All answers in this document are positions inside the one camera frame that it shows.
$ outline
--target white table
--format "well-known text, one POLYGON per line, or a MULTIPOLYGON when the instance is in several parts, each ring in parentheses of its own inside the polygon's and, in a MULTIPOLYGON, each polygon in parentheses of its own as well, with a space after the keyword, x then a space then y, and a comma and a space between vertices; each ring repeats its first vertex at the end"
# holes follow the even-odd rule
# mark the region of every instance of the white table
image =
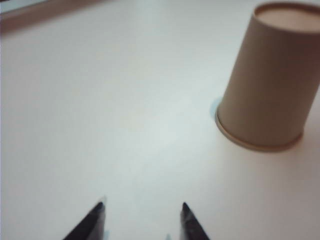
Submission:
POLYGON ((110 240, 179 239, 184 201, 212 240, 319 240, 320 94, 280 153, 233 144, 210 113, 258 2, 53 0, 4 15, 1 237, 62 239, 106 196, 110 240))

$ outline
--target brown paper cup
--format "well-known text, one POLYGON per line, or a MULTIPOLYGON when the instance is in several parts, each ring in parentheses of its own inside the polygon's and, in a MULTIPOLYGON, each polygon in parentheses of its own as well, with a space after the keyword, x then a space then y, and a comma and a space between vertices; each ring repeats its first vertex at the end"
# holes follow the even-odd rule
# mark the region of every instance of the brown paper cup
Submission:
POLYGON ((217 126, 250 149, 287 149, 302 137, 319 83, 320 7, 259 5, 217 108, 217 126))

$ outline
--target upside-down paper cup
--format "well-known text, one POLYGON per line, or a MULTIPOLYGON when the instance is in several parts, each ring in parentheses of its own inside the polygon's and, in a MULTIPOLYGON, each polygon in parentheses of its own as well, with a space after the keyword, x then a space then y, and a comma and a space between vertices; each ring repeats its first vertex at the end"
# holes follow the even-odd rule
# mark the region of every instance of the upside-down paper cup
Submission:
POLYGON ((287 149, 303 135, 319 83, 320 7, 259 5, 217 108, 217 126, 250 149, 287 149))

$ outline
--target paper cup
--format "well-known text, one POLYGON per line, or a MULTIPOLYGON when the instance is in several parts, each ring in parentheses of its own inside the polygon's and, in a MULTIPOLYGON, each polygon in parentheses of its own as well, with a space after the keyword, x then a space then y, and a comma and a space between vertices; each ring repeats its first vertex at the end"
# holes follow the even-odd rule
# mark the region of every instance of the paper cup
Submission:
POLYGON ((250 149, 287 149, 303 135, 319 83, 320 7, 259 5, 217 108, 217 126, 250 149))

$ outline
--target cup rim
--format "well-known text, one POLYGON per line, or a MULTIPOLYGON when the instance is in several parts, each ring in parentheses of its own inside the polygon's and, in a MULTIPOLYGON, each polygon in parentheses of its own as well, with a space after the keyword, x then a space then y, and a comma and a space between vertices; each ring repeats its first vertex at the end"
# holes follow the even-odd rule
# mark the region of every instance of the cup rim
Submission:
POLYGON ((255 19, 257 22, 259 22, 260 24, 264 25, 265 27, 274 29, 274 30, 292 33, 292 34, 299 34, 299 35, 320 35, 320 30, 288 29, 288 28, 275 26, 273 24, 266 23, 258 18, 258 13, 260 13, 266 9, 271 9, 274 7, 290 7, 290 8, 305 10, 308 12, 315 12, 320 15, 320 5, 315 5, 312 3, 298 2, 298 1, 267 1, 267 2, 264 2, 264 3, 257 5, 254 8, 253 13, 251 15, 251 17, 253 19, 255 19))

